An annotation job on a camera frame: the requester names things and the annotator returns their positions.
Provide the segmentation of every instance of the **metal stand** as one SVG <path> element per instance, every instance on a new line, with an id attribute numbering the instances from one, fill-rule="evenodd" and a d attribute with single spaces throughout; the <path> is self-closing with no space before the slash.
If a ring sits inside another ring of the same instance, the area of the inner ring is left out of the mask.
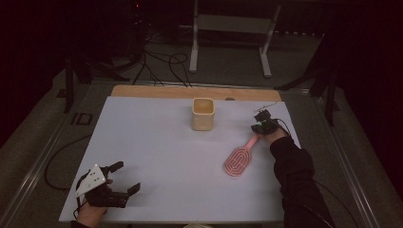
<path id="1" fill-rule="evenodd" d="M 270 41 L 275 31 L 276 21 L 278 19 L 280 9 L 281 6 L 276 6 L 275 12 L 271 19 L 207 15 L 199 14 L 199 0 L 195 0 L 195 11 L 193 17 L 193 46 L 192 53 L 190 55 L 189 71 L 195 73 L 198 67 L 199 29 L 251 32 L 266 34 L 266 41 L 263 47 L 259 49 L 259 56 L 264 77 L 271 78 L 272 72 L 270 70 L 269 61 L 267 58 L 267 49 L 269 48 Z"/>

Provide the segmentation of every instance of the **robotic arm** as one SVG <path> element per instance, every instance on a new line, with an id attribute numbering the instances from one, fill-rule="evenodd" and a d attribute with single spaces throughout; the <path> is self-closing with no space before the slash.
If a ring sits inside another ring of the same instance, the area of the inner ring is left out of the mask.
<path id="1" fill-rule="evenodd" d="M 255 120 L 258 124 L 252 125 L 252 131 L 260 135 L 273 134 L 280 125 L 278 120 L 271 119 L 270 112 L 267 109 L 259 111 L 259 114 L 255 116 Z"/>
<path id="2" fill-rule="evenodd" d="M 98 164 L 95 164 L 77 182 L 76 198 L 85 194 L 86 200 L 91 206 L 125 208 L 128 199 L 140 190 L 141 184 L 133 185 L 125 193 L 113 192 L 112 189 L 106 186 L 109 172 L 114 173 L 123 166 L 122 161 L 105 167 L 99 167 Z"/>

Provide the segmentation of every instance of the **table leg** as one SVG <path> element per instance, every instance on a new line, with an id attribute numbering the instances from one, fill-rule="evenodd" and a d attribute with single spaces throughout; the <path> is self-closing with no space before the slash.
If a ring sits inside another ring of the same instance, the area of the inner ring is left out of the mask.
<path id="1" fill-rule="evenodd" d="M 270 41 L 272 40 L 273 33 L 276 28 L 276 21 L 278 19 L 279 11 L 281 10 L 281 6 L 276 6 L 275 12 L 271 19 L 271 24 L 266 36 L 266 42 L 264 43 L 263 47 L 259 48 L 259 55 L 261 60 L 261 66 L 263 67 L 263 75 L 265 78 L 272 77 L 272 71 L 270 70 L 269 61 L 267 59 L 267 49 L 269 48 Z"/>
<path id="2" fill-rule="evenodd" d="M 190 54 L 190 67 L 189 71 L 191 73 L 196 73 L 198 69 L 198 55 L 199 55 L 199 44 L 198 44 L 198 10 L 199 0 L 195 0 L 195 12 L 193 16 L 193 46 L 192 53 Z"/>

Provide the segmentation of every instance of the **hand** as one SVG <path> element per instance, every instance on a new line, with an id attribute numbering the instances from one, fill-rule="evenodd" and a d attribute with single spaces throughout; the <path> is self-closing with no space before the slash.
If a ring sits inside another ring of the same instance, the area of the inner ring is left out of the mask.
<path id="1" fill-rule="evenodd" d="M 87 227 L 96 227 L 106 213 L 107 207 L 91 206 L 86 199 L 83 200 L 82 205 L 78 213 L 77 221 Z"/>
<path id="2" fill-rule="evenodd" d="M 289 135 L 281 128 L 279 127 L 274 133 L 269 134 L 269 135 L 260 135 L 261 138 L 265 139 L 267 142 L 270 144 L 274 143 L 276 140 L 283 138 L 283 137 L 288 137 Z"/>

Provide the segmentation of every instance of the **hair brush handle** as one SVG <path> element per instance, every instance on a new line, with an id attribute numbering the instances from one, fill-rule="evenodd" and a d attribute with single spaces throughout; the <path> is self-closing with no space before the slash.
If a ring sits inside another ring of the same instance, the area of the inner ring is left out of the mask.
<path id="1" fill-rule="evenodd" d="M 260 140 L 260 136 L 258 134 L 253 134 L 252 138 L 248 141 L 248 143 L 243 147 L 247 150 L 251 150 L 252 147 Z"/>

